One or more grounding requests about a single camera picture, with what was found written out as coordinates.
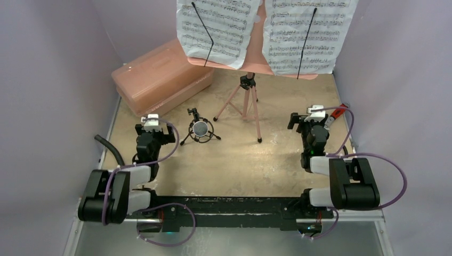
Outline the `black microphone shock mount stand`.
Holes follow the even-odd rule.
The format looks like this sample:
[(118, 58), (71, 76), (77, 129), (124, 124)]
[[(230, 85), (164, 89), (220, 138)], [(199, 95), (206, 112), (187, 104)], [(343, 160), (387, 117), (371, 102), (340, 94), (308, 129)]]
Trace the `black microphone shock mount stand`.
[(188, 126), (188, 134), (180, 142), (180, 146), (183, 146), (188, 138), (199, 144), (208, 143), (213, 138), (221, 140), (221, 137), (214, 133), (213, 124), (208, 119), (201, 117), (196, 108), (188, 108), (187, 112), (188, 115), (193, 116), (193, 119)]

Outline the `pink music stand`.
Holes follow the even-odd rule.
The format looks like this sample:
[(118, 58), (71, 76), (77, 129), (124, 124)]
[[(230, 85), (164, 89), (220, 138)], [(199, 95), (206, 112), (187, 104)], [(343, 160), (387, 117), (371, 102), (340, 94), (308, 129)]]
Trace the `pink music stand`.
[[(258, 143), (261, 143), (262, 136), (260, 129), (259, 112), (257, 107), (258, 97), (254, 77), (256, 73), (271, 75), (272, 71), (262, 54), (263, 25), (266, 18), (265, 1), (258, 1), (257, 3), (258, 9), (256, 15), (260, 17), (260, 21), (255, 21), (255, 25), (253, 26), (253, 29), (251, 31), (251, 38), (246, 50), (246, 56), (243, 65), (241, 68), (239, 68), (239, 71), (247, 72), (247, 78), (244, 80), (244, 84), (240, 83), (236, 86), (222, 108), (213, 117), (213, 121), (217, 122), (226, 107), (230, 106), (241, 116), (242, 120), (253, 120), (255, 122), (257, 141)], [(242, 109), (239, 109), (232, 103), (232, 99), (237, 94), (239, 89), (244, 89), (244, 103)]]

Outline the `sheet music page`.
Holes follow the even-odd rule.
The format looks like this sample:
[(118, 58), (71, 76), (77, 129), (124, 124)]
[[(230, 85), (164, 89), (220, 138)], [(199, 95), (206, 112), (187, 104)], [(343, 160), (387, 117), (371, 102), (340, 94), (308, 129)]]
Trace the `sheet music page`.
[(239, 69), (260, 1), (177, 1), (176, 33), (187, 57)]
[(274, 75), (331, 74), (356, 0), (265, 1), (262, 54)]

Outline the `purple glitter microphone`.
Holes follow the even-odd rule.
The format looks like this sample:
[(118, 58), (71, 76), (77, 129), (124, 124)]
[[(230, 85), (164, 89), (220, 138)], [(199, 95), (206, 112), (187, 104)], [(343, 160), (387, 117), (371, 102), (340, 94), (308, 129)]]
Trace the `purple glitter microphone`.
[(204, 137), (208, 134), (208, 124), (204, 121), (197, 121), (192, 127), (193, 133), (197, 137)]

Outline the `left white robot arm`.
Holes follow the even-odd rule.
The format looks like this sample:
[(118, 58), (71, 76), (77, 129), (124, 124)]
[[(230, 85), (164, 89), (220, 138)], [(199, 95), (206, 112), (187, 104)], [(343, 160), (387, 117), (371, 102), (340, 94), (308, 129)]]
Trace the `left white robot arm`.
[(103, 225), (120, 224), (126, 216), (139, 211), (145, 218), (153, 218), (159, 211), (151, 193), (137, 186), (152, 181), (158, 173), (159, 152), (163, 145), (178, 144), (179, 133), (167, 124), (167, 133), (156, 126), (137, 124), (136, 155), (131, 165), (125, 162), (108, 140), (100, 135), (95, 140), (105, 146), (115, 157), (118, 167), (113, 170), (93, 170), (88, 178), (78, 207), (78, 218), (85, 222)]

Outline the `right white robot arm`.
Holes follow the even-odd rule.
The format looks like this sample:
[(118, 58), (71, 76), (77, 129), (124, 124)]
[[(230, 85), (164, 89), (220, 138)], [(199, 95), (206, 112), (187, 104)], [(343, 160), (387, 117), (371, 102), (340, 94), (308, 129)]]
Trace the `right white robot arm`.
[(306, 189), (299, 203), (300, 212), (312, 217), (321, 207), (345, 210), (372, 210), (380, 204), (380, 192), (366, 158), (327, 157), (325, 146), (329, 131), (325, 128), (327, 116), (320, 120), (308, 115), (291, 113), (288, 129), (296, 128), (301, 135), (303, 151), (301, 167), (308, 173), (329, 178), (326, 188)]

